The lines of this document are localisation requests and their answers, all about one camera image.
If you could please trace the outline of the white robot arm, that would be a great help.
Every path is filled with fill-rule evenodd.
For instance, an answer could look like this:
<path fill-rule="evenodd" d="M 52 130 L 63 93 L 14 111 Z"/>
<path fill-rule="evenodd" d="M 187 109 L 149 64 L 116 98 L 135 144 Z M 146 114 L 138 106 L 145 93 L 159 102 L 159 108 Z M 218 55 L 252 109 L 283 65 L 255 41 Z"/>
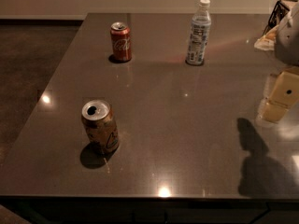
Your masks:
<path fill-rule="evenodd" d="M 299 100 L 299 2 L 278 0 L 270 15 L 263 36 L 255 43 L 262 50 L 274 51 L 286 64 L 278 74 L 266 80 L 259 117 L 279 122 Z"/>

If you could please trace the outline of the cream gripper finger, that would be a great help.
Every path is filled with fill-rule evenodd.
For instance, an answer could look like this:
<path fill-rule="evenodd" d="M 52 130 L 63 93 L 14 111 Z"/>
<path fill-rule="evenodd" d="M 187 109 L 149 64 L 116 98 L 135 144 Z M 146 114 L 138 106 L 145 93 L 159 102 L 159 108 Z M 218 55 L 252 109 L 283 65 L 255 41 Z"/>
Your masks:
<path fill-rule="evenodd" d="M 298 101 L 299 74 L 295 70 L 270 74 L 263 90 L 261 119 L 279 122 Z"/>

